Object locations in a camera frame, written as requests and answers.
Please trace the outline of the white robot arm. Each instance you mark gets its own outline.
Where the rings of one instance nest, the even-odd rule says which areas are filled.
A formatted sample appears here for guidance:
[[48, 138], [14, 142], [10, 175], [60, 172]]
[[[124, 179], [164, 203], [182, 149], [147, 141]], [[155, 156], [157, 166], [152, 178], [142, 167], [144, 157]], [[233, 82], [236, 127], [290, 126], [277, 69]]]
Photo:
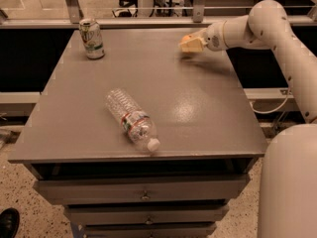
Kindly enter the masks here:
[[263, 158], [257, 238], [317, 238], [317, 58], [295, 35], [283, 6], [263, 0], [179, 42], [184, 53], [267, 49], [304, 119], [269, 143]]

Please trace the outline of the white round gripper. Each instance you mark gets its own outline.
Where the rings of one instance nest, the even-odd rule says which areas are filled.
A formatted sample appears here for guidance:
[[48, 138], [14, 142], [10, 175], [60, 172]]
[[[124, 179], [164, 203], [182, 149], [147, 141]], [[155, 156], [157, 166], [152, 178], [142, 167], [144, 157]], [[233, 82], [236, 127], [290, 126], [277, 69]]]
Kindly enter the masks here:
[[213, 52], [225, 51], [228, 46], [225, 42], [224, 26], [225, 21], [212, 23], [206, 29], [191, 33], [191, 39], [180, 42], [179, 47], [184, 53], [201, 53], [205, 46]]

